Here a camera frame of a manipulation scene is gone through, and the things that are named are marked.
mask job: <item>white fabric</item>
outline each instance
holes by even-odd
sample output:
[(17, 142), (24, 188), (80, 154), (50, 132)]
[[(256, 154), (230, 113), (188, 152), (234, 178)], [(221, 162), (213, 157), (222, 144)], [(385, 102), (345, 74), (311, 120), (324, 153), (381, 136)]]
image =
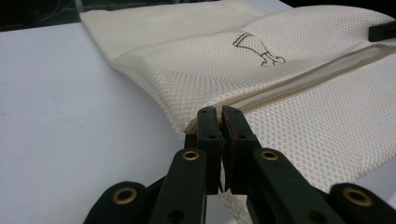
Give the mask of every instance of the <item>white fabric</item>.
[[(337, 6), (263, 16), (234, 0), (90, 11), (81, 19), (109, 63), (157, 100), (180, 137), (198, 109), (370, 46), (368, 27), (392, 20)], [(312, 185), (327, 191), (396, 154), (395, 75), (390, 54), (249, 111), (247, 120), (263, 147), (281, 150)], [(223, 199), (240, 223), (250, 222), (244, 197)]]

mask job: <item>zipper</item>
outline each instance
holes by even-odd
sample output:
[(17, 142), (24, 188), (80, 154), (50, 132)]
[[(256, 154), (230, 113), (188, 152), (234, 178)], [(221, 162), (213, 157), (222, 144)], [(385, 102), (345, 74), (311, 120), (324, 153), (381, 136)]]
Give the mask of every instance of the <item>zipper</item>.
[[(296, 77), (279, 82), (271, 87), (266, 87), (245, 95), (219, 102), (213, 105), (218, 111), (218, 121), (221, 122), (221, 108), (229, 105), (240, 109), (243, 113), (254, 110), (260, 106), (289, 97), (298, 92), (308, 90), (325, 81), (339, 77), (347, 72), (374, 63), (384, 57), (396, 53), (396, 48), (388, 45), (372, 45), (363, 49), (352, 51)], [(186, 128), (185, 133), (196, 133), (197, 119), (193, 119)]]

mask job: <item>hole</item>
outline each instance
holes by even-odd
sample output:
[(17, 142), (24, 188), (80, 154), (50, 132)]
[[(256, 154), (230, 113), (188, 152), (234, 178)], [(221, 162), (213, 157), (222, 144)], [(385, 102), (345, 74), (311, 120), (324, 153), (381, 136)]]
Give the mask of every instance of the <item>hole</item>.
[(137, 192), (133, 188), (118, 189), (113, 194), (113, 202), (116, 204), (127, 204), (136, 198)]
[(187, 151), (181, 157), (186, 161), (195, 161), (199, 158), (199, 154), (194, 151)]
[(171, 223), (179, 223), (184, 219), (184, 213), (180, 210), (171, 211), (168, 214), (168, 221)]
[(262, 158), (268, 161), (276, 161), (279, 157), (272, 151), (264, 151), (262, 152)]
[(345, 188), (343, 194), (350, 202), (359, 206), (368, 207), (373, 204), (372, 199), (359, 189)]
[(327, 218), (318, 211), (310, 211), (308, 213), (308, 217), (313, 223), (318, 223), (318, 224), (327, 223)]

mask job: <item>white table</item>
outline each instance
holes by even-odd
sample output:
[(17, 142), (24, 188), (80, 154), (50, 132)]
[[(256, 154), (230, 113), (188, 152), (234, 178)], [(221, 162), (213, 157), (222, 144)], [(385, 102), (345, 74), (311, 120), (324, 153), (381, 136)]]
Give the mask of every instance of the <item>white table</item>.
[[(182, 143), (81, 23), (0, 33), (0, 223), (82, 223), (110, 186), (164, 176)], [(206, 223), (235, 222), (211, 196)]]

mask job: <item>white tabletop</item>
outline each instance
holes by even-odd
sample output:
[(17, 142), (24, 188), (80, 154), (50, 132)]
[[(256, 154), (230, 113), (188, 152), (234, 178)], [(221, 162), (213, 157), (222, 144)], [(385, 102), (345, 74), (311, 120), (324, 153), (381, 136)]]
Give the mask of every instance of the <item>white tabletop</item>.
[[(182, 149), (157, 103), (106, 63), (81, 23), (1, 33), (0, 52), (0, 223), (82, 223), (107, 188), (148, 186)], [(209, 197), (206, 223), (234, 221)]]

